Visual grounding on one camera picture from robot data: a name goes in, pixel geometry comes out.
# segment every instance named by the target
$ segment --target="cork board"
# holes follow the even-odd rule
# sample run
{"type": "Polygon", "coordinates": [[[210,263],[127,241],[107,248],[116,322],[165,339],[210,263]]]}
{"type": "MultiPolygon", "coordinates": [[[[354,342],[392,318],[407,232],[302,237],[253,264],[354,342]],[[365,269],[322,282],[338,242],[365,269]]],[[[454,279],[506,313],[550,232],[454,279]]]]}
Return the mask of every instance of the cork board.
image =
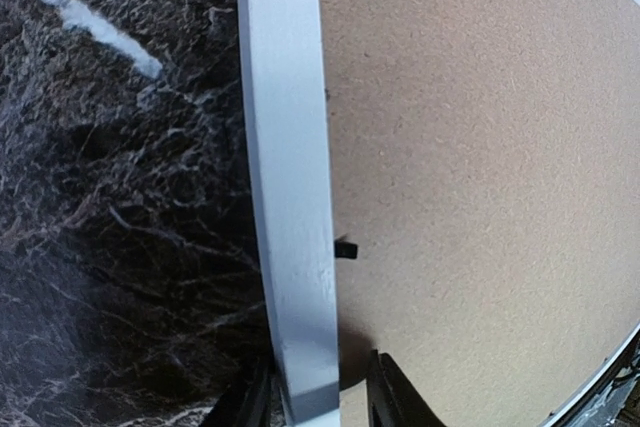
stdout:
{"type": "MultiPolygon", "coordinates": [[[[322,0],[340,316],[452,426],[536,425],[640,312],[632,0],[322,0]]],[[[366,425],[364,389],[342,398],[366,425]]]]}

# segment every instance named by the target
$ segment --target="white vein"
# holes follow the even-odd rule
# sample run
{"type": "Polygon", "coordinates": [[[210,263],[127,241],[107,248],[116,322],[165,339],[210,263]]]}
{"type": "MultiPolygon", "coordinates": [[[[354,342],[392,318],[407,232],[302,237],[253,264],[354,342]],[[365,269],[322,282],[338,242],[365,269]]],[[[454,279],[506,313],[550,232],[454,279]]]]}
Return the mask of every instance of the white vein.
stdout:
{"type": "MultiPolygon", "coordinates": [[[[228,255],[242,262],[243,264],[249,266],[252,270],[258,270],[259,268],[256,266],[255,261],[251,258],[249,254],[244,252],[240,247],[234,245],[231,242],[224,242],[226,249],[215,249],[212,247],[208,247],[206,245],[196,244],[194,242],[190,242],[184,237],[182,237],[177,232],[173,231],[165,231],[162,229],[156,229],[153,227],[138,227],[135,225],[131,225],[129,222],[124,220],[122,216],[114,209],[113,207],[109,207],[109,213],[111,216],[127,230],[133,230],[137,232],[144,232],[149,235],[153,235],[156,237],[160,237],[161,239],[168,240],[172,242],[174,245],[178,245],[180,247],[193,249],[197,252],[203,252],[206,254],[212,255],[228,255]]],[[[209,235],[216,238],[216,240],[220,241],[220,237],[214,234],[213,232],[209,232],[209,235]]]]}
{"type": "MultiPolygon", "coordinates": [[[[211,403],[215,405],[216,401],[217,399],[214,399],[211,401],[211,403]]],[[[183,412],[180,412],[179,414],[173,417],[170,417],[168,419],[162,419],[159,417],[140,417],[138,419],[128,420],[123,424],[117,425],[116,427],[135,427],[135,426],[145,425],[144,424],[145,422],[150,422],[150,421],[161,422],[162,427],[171,427],[175,425],[180,425],[182,421],[184,421],[185,419],[189,420],[191,417],[194,417],[193,425],[199,425],[199,422],[211,411],[211,408],[212,407],[191,408],[183,412]]]]}
{"type": "Polygon", "coordinates": [[[162,64],[149,54],[135,39],[120,31],[100,14],[93,12],[79,0],[41,0],[55,7],[65,28],[80,28],[88,31],[96,42],[108,45],[133,61],[142,75],[156,79],[162,64]]]}
{"type": "Polygon", "coordinates": [[[247,320],[247,318],[260,310],[264,309],[264,301],[256,302],[255,304],[247,307],[246,309],[240,310],[238,312],[233,312],[231,314],[220,315],[213,322],[209,322],[202,329],[196,332],[197,337],[209,335],[212,332],[215,332],[220,327],[225,327],[228,325],[236,325],[241,322],[247,320]]]}

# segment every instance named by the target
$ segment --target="black plastic piece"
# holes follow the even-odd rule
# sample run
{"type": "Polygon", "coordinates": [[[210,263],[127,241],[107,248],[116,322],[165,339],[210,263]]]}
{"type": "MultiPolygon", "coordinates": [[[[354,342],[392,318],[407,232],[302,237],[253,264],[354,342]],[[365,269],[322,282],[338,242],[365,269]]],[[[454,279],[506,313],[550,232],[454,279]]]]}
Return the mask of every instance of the black plastic piece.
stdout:
{"type": "Polygon", "coordinates": [[[245,367],[200,427],[269,427],[272,371],[270,359],[245,367]]]}
{"type": "Polygon", "coordinates": [[[333,252],[336,259],[357,259],[358,245],[338,239],[333,243],[333,252]]]}
{"type": "Polygon", "coordinates": [[[369,427],[446,427],[389,354],[371,353],[367,374],[369,427]]]}

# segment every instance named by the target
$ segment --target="cork surface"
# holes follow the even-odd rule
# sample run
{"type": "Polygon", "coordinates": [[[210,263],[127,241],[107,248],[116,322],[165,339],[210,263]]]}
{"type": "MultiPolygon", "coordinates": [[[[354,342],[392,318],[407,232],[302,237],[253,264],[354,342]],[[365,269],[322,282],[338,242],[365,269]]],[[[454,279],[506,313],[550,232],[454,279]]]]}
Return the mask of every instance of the cork surface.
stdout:
{"type": "Polygon", "coordinates": [[[342,319],[448,425],[539,424],[640,316],[640,8],[322,3],[342,319]]]}

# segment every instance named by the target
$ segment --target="marble countertop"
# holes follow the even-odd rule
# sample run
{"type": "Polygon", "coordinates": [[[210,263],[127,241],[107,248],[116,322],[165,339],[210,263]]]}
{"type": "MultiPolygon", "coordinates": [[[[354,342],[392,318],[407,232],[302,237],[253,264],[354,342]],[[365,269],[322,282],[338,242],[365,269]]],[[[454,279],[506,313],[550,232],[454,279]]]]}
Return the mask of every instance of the marble countertop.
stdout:
{"type": "Polygon", "coordinates": [[[236,0],[0,0],[0,426],[197,425],[268,349],[236,0]]]}

